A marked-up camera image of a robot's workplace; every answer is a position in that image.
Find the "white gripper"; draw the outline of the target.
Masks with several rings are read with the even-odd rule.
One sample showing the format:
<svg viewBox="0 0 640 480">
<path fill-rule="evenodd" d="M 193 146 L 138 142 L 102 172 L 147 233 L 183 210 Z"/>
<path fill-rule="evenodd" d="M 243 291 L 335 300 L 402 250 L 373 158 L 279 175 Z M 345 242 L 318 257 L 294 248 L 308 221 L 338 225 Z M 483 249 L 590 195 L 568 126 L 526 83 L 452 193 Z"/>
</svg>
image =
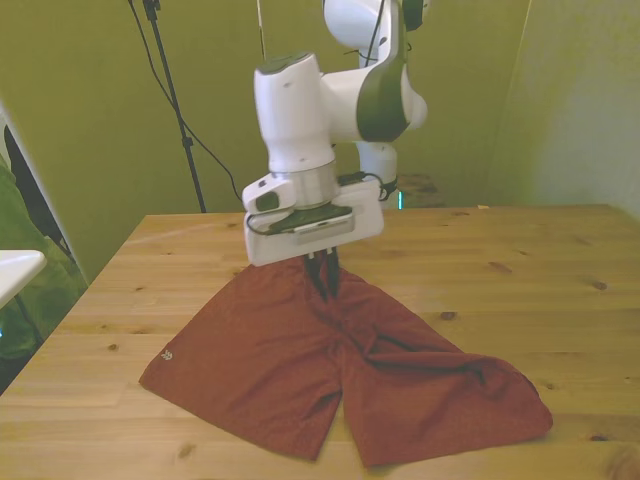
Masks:
<svg viewBox="0 0 640 480">
<path fill-rule="evenodd" d="M 328 296 L 336 297 L 340 284 L 336 247 L 382 232 L 379 191 L 373 181 L 359 182 L 343 187 L 331 203 L 311 211 L 289 208 L 246 214 L 244 236 L 249 262 L 262 266 L 306 255 L 306 274 L 316 292 L 323 301 Z"/>
</svg>

